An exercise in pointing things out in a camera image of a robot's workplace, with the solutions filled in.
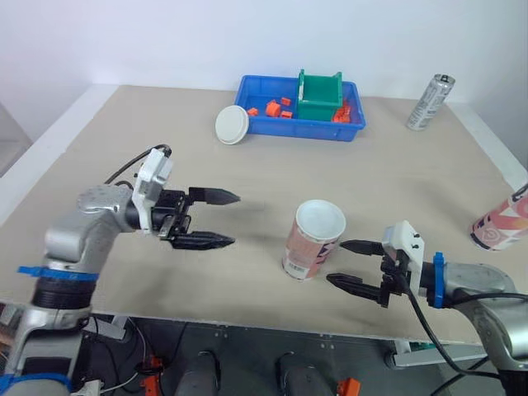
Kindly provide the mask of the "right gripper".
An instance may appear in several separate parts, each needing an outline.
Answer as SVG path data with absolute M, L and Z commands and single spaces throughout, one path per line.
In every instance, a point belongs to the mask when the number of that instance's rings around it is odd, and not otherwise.
M 380 256 L 382 258 L 380 269 L 383 272 L 380 288 L 367 285 L 361 278 L 344 273 L 326 275 L 326 280 L 340 290 L 350 295 L 375 301 L 383 308 L 389 307 L 391 295 L 406 295 L 408 285 L 409 257 L 404 251 L 397 251 L 396 258 L 385 254 L 382 243 L 352 239 L 340 243 L 341 248 L 350 252 L 366 256 Z

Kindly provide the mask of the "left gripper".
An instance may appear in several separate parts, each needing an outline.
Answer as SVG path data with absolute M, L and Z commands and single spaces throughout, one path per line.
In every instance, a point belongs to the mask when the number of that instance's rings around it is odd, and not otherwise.
M 188 195 L 184 191 L 162 190 L 151 210 L 153 231 L 160 240 L 171 243 L 174 249 L 204 251 L 225 248 L 235 239 L 205 231 L 188 233 L 191 223 L 188 210 L 191 202 L 230 205 L 240 200 L 233 192 L 220 188 L 190 187 Z

